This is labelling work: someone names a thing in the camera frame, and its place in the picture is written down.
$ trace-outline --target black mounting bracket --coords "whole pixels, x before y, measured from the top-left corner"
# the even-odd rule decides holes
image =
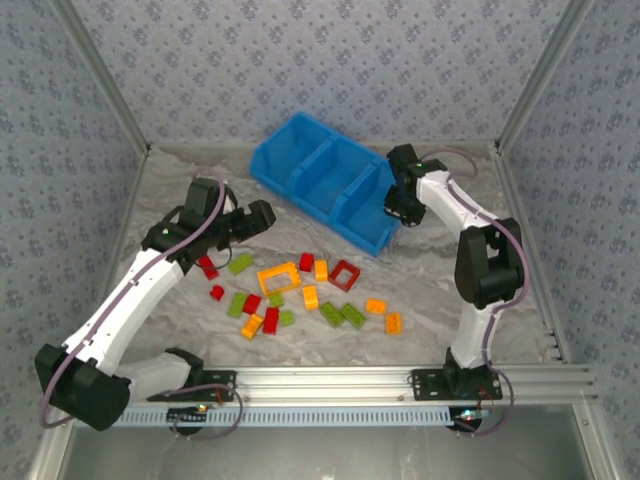
[[[167,415],[165,420],[167,423],[173,424],[178,419],[180,419],[180,423],[192,423],[194,426],[192,427],[175,427],[176,431],[180,435],[194,435],[198,433],[200,430],[204,428],[202,425],[207,421],[207,413],[200,412],[197,407],[183,407],[183,408],[170,408],[167,410]]]
[[[451,391],[442,368],[425,368],[411,371],[413,398],[417,402],[487,400],[487,397],[481,393],[481,389],[487,391],[494,400],[500,400],[502,398],[502,388],[500,387],[498,376],[491,374],[491,376],[483,380],[484,381],[476,383],[474,385],[475,388],[459,396]],[[494,385],[494,381],[498,381],[497,387]]]
[[[486,365],[460,368],[450,349],[442,368],[412,370],[410,379],[413,398],[418,402],[502,399],[498,375]]]
[[[210,383],[221,383],[230,388],[236,388],[238,372],[234,370],[205,370],[202,359],[196,357],[179,348],[168,348],[167,353],[176,355],[191,365],[191,371],[187,377],[184,387],[197,387],[198,385],[208,385]],[[176,395],[154,395],[147,398],[148,402],[233,402],[233,394],[222,388],[200,390],[197,392],[178,393]]]

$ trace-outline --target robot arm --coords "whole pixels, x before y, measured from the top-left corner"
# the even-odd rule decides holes
[[[264,200],[249,204],[249,213],[237,207],[233,191],[225,188],[224,208],[193,242],[155,263],[142,277],[134,276],[153,259],[178,245],[200,228],[211,215],[219,198],[218,183],[196,178],[189,187],[184,206],[176,207],[153,226],[142,241],[133,265],[94,315],[61,347],[45,345],[35,364],[43,390],[60,364],[77,352],[64,370],[51,396],[50,404],[97,430],[111,426],[131,402],[194,380],[202,361],[179,349],[169,349],[159,357],[120,366],[122,355],[153,308],[210,248],[223,250],[267,230],[275,222],[271,206]],[[179,214],[178,220],[173,217]],[[129,292],[114,304],[123,289]],[[87,338],[97,320],[107,316],[93,336]]]
[[[495,219],[518,240],[520,227],[512,218],[500,220],[484,210],[449,178],[444,164],[439,160],[420,161],[411,145],[394,148],[387,158],[396,185],[385,198],[385,212],[404,225],[415,226],[429,207],[459,241],[454,277],[465,304],[448,362],[458,371],[482,368],[483,340],[489,319],[498,305],[511,300],[522,287],[524,273],[514,247],[491,223],[473,212]],[[450,188],[468,205],[462,205]],[[494,315],[496,322],[499,315],[499,312]],[[494,331],[489,337],[488,358]]]

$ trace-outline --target blue plastic bin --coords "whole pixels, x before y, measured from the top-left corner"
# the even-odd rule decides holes
[[[373,256],[400,225],[383,211],[387,160],[305,113],[256,148],[249,172]]]

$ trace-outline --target wallpaper wall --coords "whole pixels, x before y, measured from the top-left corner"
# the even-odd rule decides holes
[[[509,154],[574,361],[640,478],[640,4],[596,3]]]
[[[495,138],[567,0],[74,0],[151,142]]]
[[[138,159],[46,0],[3,0],[0,44],[0,478],[23,479],[33,357],[95,308]]]

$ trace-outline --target gray marble tabletop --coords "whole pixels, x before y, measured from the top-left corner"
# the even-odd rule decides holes
[[[404,365],[439,364],[454,338],[462,309],[453,271],[457,241],[444,224],[427,212],[417,228],[401,228],[378,258],[370,257],[329,228],[311,219],[283,198],[258,184],[247,172],[252,149],[206,147],[154,148],[147,160],[139,194],[127,229],[119,277],[124,275],[146,230],[176,205],[184,202],[196,168],[214,165],[234,190],[242,205],[257,198],[269,201],[277,216],[267,232],[234,247],[234,256],[250,253],[254,266],[238,276],[223,269],[208,281],[198,269],[157,305],[135,335],[125,361],[156,355],[179,346],[201,356],[207,365]],[[441,158],[451,168],[465,168],[463,160]],[[480,161],[480,173],[461,186],[481,205],[498,215],[506,214],[494,166]],[[349,323],[334,329],[318,311],[304,308],[301,289],[284,294],[286,309],[293,310],[295,324],[279,327],[276,335],[261,332],[252,341],[240,335],[246,321],[227,316],[234,292],[260,294],[259,270],[287,261],[297,262],[302,252],[329,260],[340,258],[361,268],[361,276],[348,293],[329,283],[318,285],[320,302],[340,307],[352,303],[364,311],[366,298],[388,302],[388,311],[402,313],[404,332],[385,333],[384,318],[368,315],[360,330]],[[211,252],[221,264],[227,252]],[[315,283],[302,274],[303,284]],[[221,302],[209,297],[214,284],[224,287]],[[263,302],[260,311],[264,311]],[[493,343],[499,363],[547,361],[544,327],[530,297],[503,315]]]

